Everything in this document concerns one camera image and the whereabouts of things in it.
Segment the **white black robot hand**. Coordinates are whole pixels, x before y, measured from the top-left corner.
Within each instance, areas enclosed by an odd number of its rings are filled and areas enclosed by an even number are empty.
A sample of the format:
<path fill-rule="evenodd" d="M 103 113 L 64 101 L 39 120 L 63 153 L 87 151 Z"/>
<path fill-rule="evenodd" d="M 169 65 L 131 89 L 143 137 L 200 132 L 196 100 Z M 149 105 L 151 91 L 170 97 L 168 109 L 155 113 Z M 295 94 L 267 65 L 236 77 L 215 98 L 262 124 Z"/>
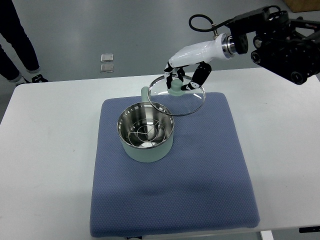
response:
<path fill-rule="evenodd" d="M 199 89 L 209 77 L 212 67 L 210 62 L 215 59 L 228 60 L 236 53 L 235 41 L 231 34 L 222 33 L 212 41 L 205 41 L 186 46 L 173 55 L 164 69 L 166 86 L 172 88 L 173 74 L 180 81 L 184 80 L 184 67 L 197 64 L 191 81 L 181 87 L 182 91 Z"/>

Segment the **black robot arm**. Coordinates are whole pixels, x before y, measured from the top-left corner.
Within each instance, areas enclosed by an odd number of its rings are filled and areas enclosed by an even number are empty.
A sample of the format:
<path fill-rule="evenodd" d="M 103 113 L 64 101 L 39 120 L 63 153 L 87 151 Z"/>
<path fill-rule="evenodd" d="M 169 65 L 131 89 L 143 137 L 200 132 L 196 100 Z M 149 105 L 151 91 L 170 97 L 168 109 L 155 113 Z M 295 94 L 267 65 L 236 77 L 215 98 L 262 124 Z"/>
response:
<path fill-rule="evenodd" d="M 248 51 L 248 33 L 255 33 L 251 60 L 260 67 L 302 85 L 320 72 L 320 23 L 291 19 L 278 6 L 264 6 L 226 21 L 238 54 Z"/>

